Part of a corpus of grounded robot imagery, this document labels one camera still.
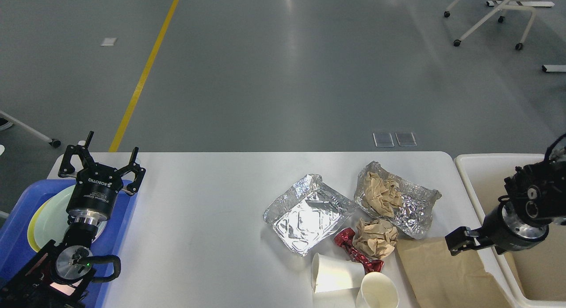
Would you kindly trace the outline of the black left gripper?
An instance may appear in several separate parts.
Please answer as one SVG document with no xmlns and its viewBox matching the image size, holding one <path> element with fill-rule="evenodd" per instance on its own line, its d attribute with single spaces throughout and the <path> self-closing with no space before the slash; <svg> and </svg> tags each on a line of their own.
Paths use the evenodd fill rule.
<svg viewBox="0 0 566 308">
<path fill-rule="evenodd" d="M 129 163 L 115 173 L 100 171 L 98 163 L 89 152 L 89 145 L 94 132 L 89 132 L 83 144 L 68 145 L 63 153 L 58 177 L 76 180 L 69 203 L 65 211 L 78 217 L 80 212 L 95 213 L 99 221 L 111 219 L 119 191 L 135 195 L 142 184 L 146 169 L 136 161 L 139 147 L 134 147 Z M 121 177 L 134 174 L 131 183 L 123 188 Z"/>
</svg>

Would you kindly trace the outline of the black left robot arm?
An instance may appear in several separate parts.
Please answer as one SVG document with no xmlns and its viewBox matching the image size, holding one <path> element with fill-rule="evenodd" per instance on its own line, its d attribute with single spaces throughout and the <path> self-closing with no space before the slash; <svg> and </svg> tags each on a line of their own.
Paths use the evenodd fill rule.
<svg viewBox="0 0 566 308">
<path fill-rule="evenodd" d="M 136 161 L 139 147 L 121 168 L 95 161 L 88 149 L 93 135 L 83 145 L 69 145 L 59 167 L 59 177 L 75 179 L 62 241 L 48 241 L 1 287 L 3 308 L 83 308 L 90 284 L 120 276 L 120 258 L 95 255 L 92 244 L 99 224 L 112 218 L 119 193 L 134 196 L 146 169 Z"/>
</svg>

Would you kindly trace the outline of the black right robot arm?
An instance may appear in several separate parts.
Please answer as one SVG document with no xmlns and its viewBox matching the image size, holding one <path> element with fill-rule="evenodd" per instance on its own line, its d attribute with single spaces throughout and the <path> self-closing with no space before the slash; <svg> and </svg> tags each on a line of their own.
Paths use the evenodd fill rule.
<svg viewBox="0 0 566 308">
<path fill-rule="evenodd" d="M 458 227 L 445 236 L 451 256 L 489 247 L 499 255 L 528 250 L 548 237 L 551 223 L 565 225 L 565 136 L 547 148 L 542 161 L 515 171 L 504 179 L 506 194 L 481 227 Z"/>
</svg>

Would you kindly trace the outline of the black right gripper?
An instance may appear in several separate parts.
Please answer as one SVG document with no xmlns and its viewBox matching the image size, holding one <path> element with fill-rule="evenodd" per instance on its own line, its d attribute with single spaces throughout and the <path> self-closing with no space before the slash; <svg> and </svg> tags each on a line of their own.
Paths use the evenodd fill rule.
<svg viewBox="0 0 566 308">
<path fill-rule="evenodd" d="M 489 212 L 480 228 L 458 227 L 445 236 L 445 243 L 451 256 L 488 247 L 494 247 L 501 255 L 533 248 L 548 237 L 549 231 L 548 225 L 528 224 L 513 203 L 507 202 Z"/>
</svg>

